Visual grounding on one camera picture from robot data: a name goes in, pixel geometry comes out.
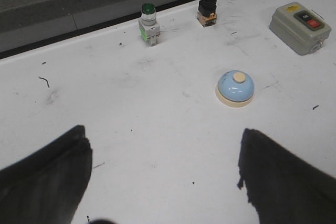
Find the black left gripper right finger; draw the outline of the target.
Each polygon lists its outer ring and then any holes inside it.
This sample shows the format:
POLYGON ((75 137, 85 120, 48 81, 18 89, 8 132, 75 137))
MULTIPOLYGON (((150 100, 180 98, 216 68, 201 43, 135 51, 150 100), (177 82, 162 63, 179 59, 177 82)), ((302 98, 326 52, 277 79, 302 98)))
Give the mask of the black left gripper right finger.
POLYGON ((335 223, 335 178, 261 131, 244 130, 238 168, 260 223, 335 223))

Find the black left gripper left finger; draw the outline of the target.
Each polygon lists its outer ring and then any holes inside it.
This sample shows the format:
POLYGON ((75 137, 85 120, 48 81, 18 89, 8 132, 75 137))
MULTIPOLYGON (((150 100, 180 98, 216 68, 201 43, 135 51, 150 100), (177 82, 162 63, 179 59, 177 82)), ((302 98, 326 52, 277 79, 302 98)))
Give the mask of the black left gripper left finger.
POLYGON ((92 149, 77 125, 1 170, 1 223, 71 223, 91 172, 92 149))

